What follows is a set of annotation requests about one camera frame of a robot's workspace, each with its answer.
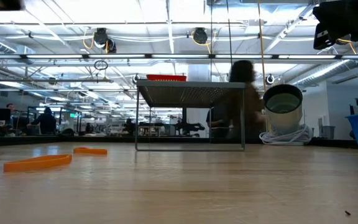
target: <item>person in background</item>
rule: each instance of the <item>person in background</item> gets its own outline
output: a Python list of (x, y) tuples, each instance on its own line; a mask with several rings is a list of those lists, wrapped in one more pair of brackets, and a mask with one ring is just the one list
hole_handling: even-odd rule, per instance
[(224, 105), (217, 105), (211, 109), (211, 120), (209, 120), (210, 113), (208, 112), (205, 121), (211, 129), (212, 138), (226, 138), (229, 132), (229, 123), (225, 121), (225, 114), (226, 108)]
[(37, 124), (40, 124), (41, 134), (55, 134), (56, 119), (52, 116), (52, 110), (49, 107), (45, 108), (44, 113), (27, 126)]
[(86, 127), (85, 127), (85, 133), (86, 134), (89, 134), (89, 133), (92, 133), (93, 132), (93, 129), (92, 129), (92, 126), (90, 123), (87, 123), (86, 124)]
[(11, 111), (11, 118), (7, 121), (5, 121), (5, 126), (7, 126), (9, 129), (14, 128), (14, 124), (13, 124), (13, 112), (15, 112), (15, 105), (13, 105), (13, 103), (8, 103), (6, 105), (6, 109), (10, 109)]
[(252, 84), (254, 81), (255, 72), (252, 62), (248, 60), (240, 60), (233, 64), (230, 71), (229, 82), (242, 82), (248, 85), (244, 93), (244, 101), (242, 95), (238, 94), (229, 99), (229, 103), (227, 104), (227, 118), (233, 125), (233, 129), (230, 131), (228, 138), (241, 138), (240, 111), (242, 104), (244, 104), (246, 138), (259, 138), (260, 130), (263, 128), (265, 122), (265, 117), (261, 114), (263, 108), (262, 101)]
[(124, 126), (125, 128), (123, 131), (128, 132), (128, 134), (125, 136), (133, 136), (135, 132), (135, 124), (132, 123), (132, 119), (128, 118)]

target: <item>metal frame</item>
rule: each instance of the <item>metal frame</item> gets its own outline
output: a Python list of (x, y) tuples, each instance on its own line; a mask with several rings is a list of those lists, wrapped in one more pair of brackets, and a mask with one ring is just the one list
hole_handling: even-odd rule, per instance
[[(182, 149), (182, 150), (164, 150), (164, 149), (139, 149), (138, 148), (138, 135), (139, 135), (139, 100), (140, 100), (140, 94), (142, 92), (142, 87), (190, 87), (190, 88), (196, 88), (196, 87), (203, 87), (203, 88), (225, 88), (225, 89), (232, 89), (232, 90), (241, 90), (242, 92), (242, 106), (240, 110), (240, 122), (241, 122), (241, 148), (242, 150), (199, 150), (199, 149)], [(189, 151), (189, 152), (197, 152), (197, 151), (211, 151), (211, 152), (230, 152), (230, 151), (245, 151), (246, 149), (246, 132), (245, 132), (245, 121), (244, 121), (244, 110), (245, 110), (245, 89), (246, 85), (244, 83), (214, 83), (214, 82), (155, 82), (155, 81), (138, 81), (137, 82), (137, 91), (136, 91), (136, 120), (135, 120), (135, 150), (136, 151), (164, 151), (164, 152), (172, 152), (172, 151)], [(178, 104), (172, 104), (172, 105), (156, 105), (153, 104), (150, 101), (147, 101), (147, 104), (150, 107), (178, 107), (178, 108), (184, 108), (185, 106), (178, 105)], [(200, 105), (198, 108), (209, 108), (209, 113), (211, 114), (211, 107), (212, 105)], [(211, 143), (211, 132), (209, 132), (209, 142)]]

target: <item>dark hair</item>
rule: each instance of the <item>dark hair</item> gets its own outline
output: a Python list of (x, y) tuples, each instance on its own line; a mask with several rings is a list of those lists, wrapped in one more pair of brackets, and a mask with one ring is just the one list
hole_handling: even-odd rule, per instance
[(52, 114), (52, 110), (50, 108), (45, 108), (44, 113)]
[(234, 62), (230, 71), (229, 82), (253, 82), (254, 77), (254, 66), (252, 62), (248, 60), (240, 60)]

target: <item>red object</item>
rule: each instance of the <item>red object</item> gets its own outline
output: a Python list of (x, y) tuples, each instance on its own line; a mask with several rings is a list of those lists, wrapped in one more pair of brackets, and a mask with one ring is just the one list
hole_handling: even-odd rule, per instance
[(185, 82), (186, 76), (184, 75), (146, 75), (148, 80), (153, 81), (175, 81), (175, 82)]

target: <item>orange strip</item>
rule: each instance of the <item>orange strip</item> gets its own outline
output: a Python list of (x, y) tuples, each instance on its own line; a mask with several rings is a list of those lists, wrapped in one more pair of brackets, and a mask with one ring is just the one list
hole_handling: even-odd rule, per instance
[(4, 172), (44, 169), (71, 163), (71, 154), (40, 156), (4, 163)]
[(76, 147), (74, 148), (74, 153), (106, 155), (107, 149), (88, 149), (86, 147)]

